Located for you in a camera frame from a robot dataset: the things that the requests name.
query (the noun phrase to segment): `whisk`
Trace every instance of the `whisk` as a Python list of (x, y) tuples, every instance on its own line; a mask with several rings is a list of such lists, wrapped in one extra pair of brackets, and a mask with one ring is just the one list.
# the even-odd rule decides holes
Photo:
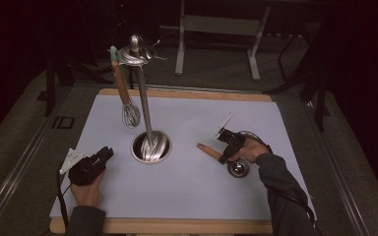
[(130, 128), (137, 127), (140, 125), (140, 110), (138, 109), (134, 101), (131, 99), (130, 94), (128, 93), (125, 81), (122, 77), (121, 67), (119, 65), (119, 60), (116, 54), (116, 47), (111, 46), (109, 51), (112, 69), (115, 76), (115, 82), (122, 101), (122, 122), (125, 126), (128, 126)]

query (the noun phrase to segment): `human hand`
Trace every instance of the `human hand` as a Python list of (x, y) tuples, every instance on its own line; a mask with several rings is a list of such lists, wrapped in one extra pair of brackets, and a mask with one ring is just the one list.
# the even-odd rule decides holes
[(269, 153), (269, 150), (259, 142), (247, 137), (245, 139), (244, 147), (242, 147), (238, 152), (235, 153), (234, 156), (232, 156), (228, 160), (235, 161), (239, 158), (244, 158), (250, 163), (254, 163), (257, 156), (263, 153)]
[(75, 196), (76, 203), (78, 206), (90, 206), (90, 207), (97, 207), (99, 204), (99, 185), (102, 181), (103, 174), (105, 171), (102, 171), (96, 179), (94, 179), (94, 182), (90, 185), (86, 186), (78, 186), (75, 184), (72, 184), (70, 187), (70, 190), (73, 193), (73, 196)]

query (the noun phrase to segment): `right hand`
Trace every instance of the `right hand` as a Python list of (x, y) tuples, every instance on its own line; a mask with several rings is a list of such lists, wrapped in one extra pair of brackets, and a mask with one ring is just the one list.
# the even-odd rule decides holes
[(234, 156), (232, 156), (228, 160), (235, 161), (239, 158), (244, 158), (250, 163), (254, 163), (256, 161), (257, 156), (263, 153), (269, 153), (269, 150), (259, 142), (251, 138), (246, 138), (244, 147), (242, 147), (238, 152), (235, 153)]

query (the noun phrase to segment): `gray carpet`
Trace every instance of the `gray carpet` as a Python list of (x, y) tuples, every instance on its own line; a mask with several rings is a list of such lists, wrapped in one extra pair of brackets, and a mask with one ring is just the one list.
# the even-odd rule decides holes
[[(284, 81), (277, 64), (278, 53), (284, 41), (266, 37), (260, 44), (258, 59), (262, 80), (252, 82), (245, 48), (198, 45), (188, 42), (186, 47), (184, 74), (174, 76), (177, 48), (160, 45), (157, 55), (166, 61), (155, 60), (145, 66), (149, 87), (167, 86), (200, 89), (230, 89), (260, 92), (272, 89)], [(306, 44), (297, 39), (286, 53), (286, 70), (291, 72)], [(36, 131), (44, 127), (45, 134), (39, 140), (31, 162), (14, 195), (4, 207), (0, 216), (0, 235), (52, 235), (48, 231), (49, 211), (55, 198), (55, 173), (65, 157), (68, 148), (74, 148), (81, 135), (86, 117), (92, 107), (95, 95), (101, 88), (86, 78), (77, 77), (78, 82), (71, 90), (58, 87), (60, 99), (55, 113), (49, 118), (42, 115), (45, 103), (36, 101), (44, 90), (44, 74), (34, 79), (18, 100), (10, 114), (0, 126), (0, 186), (17, 163)], [(299, 167), (318, 216), (318, 225), (324, 235), (378, 235), (378, 184), (364, 157), (364, 154), (350, 130), (335, 98), (327, 97), (327, 110), (331, 116), (324, 118), (326, 132), (316, 132), (316, 126), (309, 115), (309, 109), (299, 100), (297, 93), (301, 85), (282, 94), (272, 96), (278, 104), (287, 132), (296, 154)], [(51, 129), (55, 116), (74, 117), (72, 129)], [(334, 159), (347, 183), (349, 191), (364, 220), (367, 234), (355, 232), (350, 214), (345, 206), (337, 174), (330, 164), (326, 140)]]

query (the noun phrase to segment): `metal rod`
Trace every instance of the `metal rod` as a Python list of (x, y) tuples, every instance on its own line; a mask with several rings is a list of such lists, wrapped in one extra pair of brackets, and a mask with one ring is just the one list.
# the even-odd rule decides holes
[(146, 124), (147, 139), (149, 141), (150, 148), (153, 148), (153, 132), (152, 122), (150, 120), (149, 102), (147, 100), (146, 82), (144, 81), (143, 67), (137, 66), (136, 74), (138, 80), (138, 89), (140, 91), (141, 105), (143, 107), (144, 123)]

